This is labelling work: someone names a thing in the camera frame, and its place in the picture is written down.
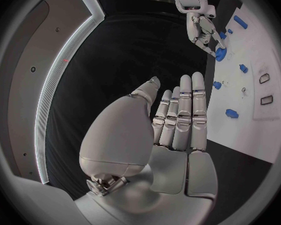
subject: led light strip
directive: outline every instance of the led light strip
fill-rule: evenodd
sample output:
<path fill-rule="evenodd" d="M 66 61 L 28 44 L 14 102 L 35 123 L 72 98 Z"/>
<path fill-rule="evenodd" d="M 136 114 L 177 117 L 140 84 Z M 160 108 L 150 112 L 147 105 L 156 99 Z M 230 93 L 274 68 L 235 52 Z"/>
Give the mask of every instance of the led light strip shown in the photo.
<path fill-rule="evenodd" d="M 71 35 L 55 58 L 41 89 L 35 118 L 34 146 L 38 173 L 43 184 L 49 181 L 45 156 L 45 138 L 53 95 L 70 60 L 97 25 L 92 15 Z"/>

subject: blue block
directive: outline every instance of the blue block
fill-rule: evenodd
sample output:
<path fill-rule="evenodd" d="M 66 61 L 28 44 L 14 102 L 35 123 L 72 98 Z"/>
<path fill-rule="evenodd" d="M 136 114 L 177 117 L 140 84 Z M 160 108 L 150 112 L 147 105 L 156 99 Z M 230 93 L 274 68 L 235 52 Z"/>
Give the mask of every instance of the blue block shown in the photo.
<path fill-rule="evenodd" d="M 223 33 L 222 31 L 219 33 L 219 37 L 221 39 L 225 39 L 227 36 L 225 35 L 225 33 Z"/>
<path fill-rule="evenodd" d="M 234 16 L 234 21 L 236 21 L 239 25 L 241 25 L 244 29 L 247 29 L 248 24 L 246 24 L 243 20 L 241 20 L 238 16 Z"/>
<path fill-rule="evenodd" d="M 248 72 L 248 68 L 244 64 L 240 64 L 239 69 L 242 70 L 244 74 Z"/>
<path fill-rule="evenodd" d="M 226 53 L 227 53 L 227 48 L 222 49 L 222 48 L 219 47 L 215 52 L 215 59 L 218 62 L 222 61 L 225 58 Z"/>
<path fill-rule="evenodd" d="M 217 90 L 219 90 L 222 86 L 222 84 L 218 81 L 214 81 L 212 84 Z"/>
<path fill-rule="evenodd" d="M 226 116 L 232 119 L 238 119 L 239 115 L 236 111 L 232 110 L 232 109 L 227 109 L 226 110 Z"/>

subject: white robot shell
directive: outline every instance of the white robot shell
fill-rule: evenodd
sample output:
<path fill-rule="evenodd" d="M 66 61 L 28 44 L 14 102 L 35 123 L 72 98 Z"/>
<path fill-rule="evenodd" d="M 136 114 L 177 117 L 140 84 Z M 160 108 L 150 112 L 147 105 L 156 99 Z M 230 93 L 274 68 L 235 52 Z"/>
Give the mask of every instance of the white robot shell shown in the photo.
<path fill-rule="evenodd" d="M 79 163 L 88 176 L 131 177 L 148 163 L 154 131 L 142 97 L 124 96 L 95 119 L 80 148 Z"/>

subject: blue object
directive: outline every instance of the blue object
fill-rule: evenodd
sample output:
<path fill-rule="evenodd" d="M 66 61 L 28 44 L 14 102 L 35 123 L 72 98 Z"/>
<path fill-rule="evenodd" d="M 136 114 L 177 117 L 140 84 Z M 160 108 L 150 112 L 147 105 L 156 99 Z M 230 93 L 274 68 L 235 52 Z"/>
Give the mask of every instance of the blue object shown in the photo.
<path fill-rule="evenodd" d="M 244 29 L 247 29 L 248 24 L 246 24 L 243 20 L 241 20 L 238 16 L 234 16 L 234 21 L 236 21 L 239 25 L 241 25 Z"/>
<path fill-rule="evenodd" d="M 248 68 L 244 64 L 240 64 L 239 69 L 242 70 L 244 74 L 248 72 Z"/>
<path fill-rule="evenodd" d="M 222 84 L 221 84 L 220 82 L 218 82 L 218 81 L 214 81 L 214 82 L 213 82 L 213 86 L 214 86 L 217 90 L 219 90 L 219 89 L 221 88 Z"/>
<path fill-rule="evenodd" d="M 218 48 L 215 52 L 215 59 L 220 62 L 224 59 L 224 57 L 226 56 L 227 53 L 227 48 L 222 49 L 222 48 Z"/>
<path fill-rule="evenodd" d="M 227 36 L 225 35 L 225 33 L 223 33 L 222 31 L 219 33 L 219 37 L 221 39 L 225 39 Z"/>
<path fill-rule="evenodd" d="M 238 119 L 239 118 L 238 113 L 236 111 L 232 110 L 232 109 L 227 109 L 226 115 L 227 115 L 227 117 L 232 118 L 232 119 Z"/>

